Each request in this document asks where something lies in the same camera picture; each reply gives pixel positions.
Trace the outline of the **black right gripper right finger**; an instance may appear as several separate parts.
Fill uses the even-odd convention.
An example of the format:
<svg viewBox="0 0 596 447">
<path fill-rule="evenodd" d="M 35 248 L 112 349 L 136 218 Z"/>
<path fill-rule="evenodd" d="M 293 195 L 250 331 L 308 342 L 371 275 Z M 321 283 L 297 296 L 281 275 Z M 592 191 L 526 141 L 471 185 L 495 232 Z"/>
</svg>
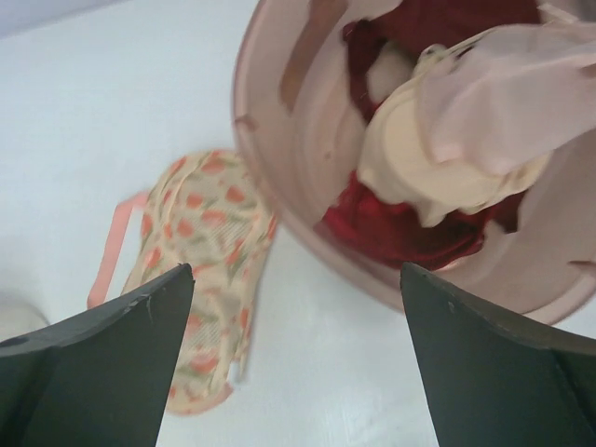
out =
<svg viewBox="0 0 596 447">
<path fill-rule="evenodd" d="M 441 446 L 592 446 L 595 342 L 401 268 L 405 316 Z"/>
</svg>

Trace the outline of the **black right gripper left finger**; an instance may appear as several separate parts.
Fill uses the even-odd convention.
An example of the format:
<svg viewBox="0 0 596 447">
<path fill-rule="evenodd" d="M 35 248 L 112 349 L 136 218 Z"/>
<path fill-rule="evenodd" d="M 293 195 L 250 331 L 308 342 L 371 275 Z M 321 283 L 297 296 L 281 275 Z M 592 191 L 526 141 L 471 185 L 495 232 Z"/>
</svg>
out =
<svg viewBox="0 0 596 447">
<path fill-rule="evenodd" d="M 4 446 L 154 446 L 195 281 L 141 287 L 1 344 Z"/>
</svg>

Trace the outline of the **white mesh laundry bag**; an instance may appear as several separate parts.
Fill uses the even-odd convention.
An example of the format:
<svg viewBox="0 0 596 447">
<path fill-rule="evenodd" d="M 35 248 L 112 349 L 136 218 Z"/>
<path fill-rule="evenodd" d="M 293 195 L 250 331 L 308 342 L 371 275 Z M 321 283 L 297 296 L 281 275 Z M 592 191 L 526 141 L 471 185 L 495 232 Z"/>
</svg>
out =
<svg viewBox="0 0 596 447">
<path fill-rule="evenodd" d="M 22 336 L 45 328 L 48 321 L 34 305 L 11 297 L 1 296 L 0 341 Z"/>
</svg>

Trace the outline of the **beige bra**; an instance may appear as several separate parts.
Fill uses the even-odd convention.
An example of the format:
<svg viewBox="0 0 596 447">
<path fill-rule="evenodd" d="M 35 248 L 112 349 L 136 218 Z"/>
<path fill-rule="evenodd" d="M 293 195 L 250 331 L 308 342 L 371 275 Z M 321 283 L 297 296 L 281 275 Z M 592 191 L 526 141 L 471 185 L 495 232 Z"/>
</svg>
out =
<svg viewBox="0 0 596 447">
<path fill-rule="evenodd" d="M 554 9 L 429 47 L 366 128 L 357 175 L 432 227 L 527 190 L 594 127 L 595 26 Z"/>
</svg>

